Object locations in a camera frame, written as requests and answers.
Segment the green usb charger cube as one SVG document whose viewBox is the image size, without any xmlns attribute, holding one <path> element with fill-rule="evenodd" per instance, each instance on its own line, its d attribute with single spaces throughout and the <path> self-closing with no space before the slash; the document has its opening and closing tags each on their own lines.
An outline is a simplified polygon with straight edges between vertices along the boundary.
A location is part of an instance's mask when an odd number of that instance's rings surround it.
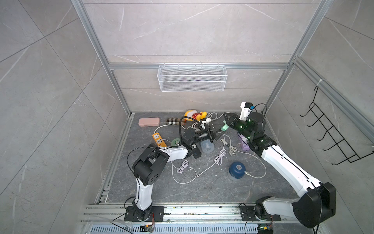
<svg viewBox="0 0 374 234">
<path fill-rule="evenodd" d="M 229 128 L 229 126 L 227 124 L 225 124 L 224 126 L 221 127 L 221 130 L 225 132 L 228 128 Z"/>
</svg>

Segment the blue meat grinder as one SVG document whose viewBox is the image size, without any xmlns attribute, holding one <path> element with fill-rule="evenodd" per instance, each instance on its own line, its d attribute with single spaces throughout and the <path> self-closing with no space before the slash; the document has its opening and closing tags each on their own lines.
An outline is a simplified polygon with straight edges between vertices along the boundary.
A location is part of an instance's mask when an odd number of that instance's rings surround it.
<svg viewBox="0 0 374 234">
<path fill-rule="evenodd" d="M 246 168 L 244 164 L 236 161 L 230 165 L 228 173 L 233 180 L 237 180 L 245 176 L 245 171 L 246 171 Z"/>
<path fill-rule="evenodd" d="M 209 139 L 206 139 L 200 142 L 201 150 L 204 154 L 210 154 L 214 151 L 215 146 L 214 143 L 210 142 Z"/>
</svg>

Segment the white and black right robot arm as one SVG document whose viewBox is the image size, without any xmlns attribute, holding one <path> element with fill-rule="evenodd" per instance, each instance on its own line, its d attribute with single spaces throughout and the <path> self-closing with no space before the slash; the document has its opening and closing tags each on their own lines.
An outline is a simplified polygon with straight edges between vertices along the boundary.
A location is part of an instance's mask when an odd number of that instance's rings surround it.
<svg viewBox="0 0 374 234">
<path fill-rule="evenodd" d="M 336 188 L 322 183 L 297 165 L 277 143 L 265 134 L 265 115 L 256 112 L 250 102 L 241 104 L 240 115 L 224 113 L 225 125 L 245 137 L 249 148 L 275 168 L 295 190 L 298 199 L 278 199 L 266 196 L 256 201 L 258 220 L 272 215 L 297 219 L 303 226 L 317 232 L 319 225 L 336 213 Z"/>
</svg>

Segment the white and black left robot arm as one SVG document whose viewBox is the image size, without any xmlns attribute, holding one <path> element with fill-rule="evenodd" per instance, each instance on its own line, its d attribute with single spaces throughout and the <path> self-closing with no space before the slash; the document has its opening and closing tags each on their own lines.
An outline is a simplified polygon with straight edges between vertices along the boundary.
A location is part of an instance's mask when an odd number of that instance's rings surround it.
<svg viewBox="0 0 374 234">
<path fill-rule="evenodd" d="M 131 167 L 137 183 L 136 197 L 132 202 L 132 209 L 137 219 L 145 221 L 150 216 L 153 205 L 153 184 L 159 179 L 166 164 L 191 156 L 199 158 L 202 153 L 197 144 L 205 140 L 210 143 L 218 140 L 227 129 L 225 125 L 224 121 L 211 121 L 209 118 L 197 121 L 183 116 L 178 123 L 178 145 L 167 147 L 151 143 L 142 147 L 144 151 Z"/>
</svg>

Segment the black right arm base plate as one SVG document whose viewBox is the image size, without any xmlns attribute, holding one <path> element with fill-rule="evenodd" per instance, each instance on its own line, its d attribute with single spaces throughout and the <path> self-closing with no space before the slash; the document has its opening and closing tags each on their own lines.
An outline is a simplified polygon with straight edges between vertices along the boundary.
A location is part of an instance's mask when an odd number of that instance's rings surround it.
<svg viewBox="0 0 374 234">
<path fill-rule="evenodd" d="M 281 221 L 279 215 L 268 214 L 259 204 L 246 205 L 240 203 L 238 208 L 242 221 Z"/>
</svg>

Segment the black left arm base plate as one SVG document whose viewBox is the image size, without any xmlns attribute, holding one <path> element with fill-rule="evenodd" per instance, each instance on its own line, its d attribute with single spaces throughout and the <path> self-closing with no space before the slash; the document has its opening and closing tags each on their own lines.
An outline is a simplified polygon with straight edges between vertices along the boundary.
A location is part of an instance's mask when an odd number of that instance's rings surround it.
<svg viewBox="0 0 374 234">
<path fill-rule="evenodd" d="M 155 221 L 162 222 L 164 218 L 164 206 L 150 206 L 148 209 L 142 211 L 137 206 L 130 206 L 125 213 L 124 221 Z"/>
</svg>

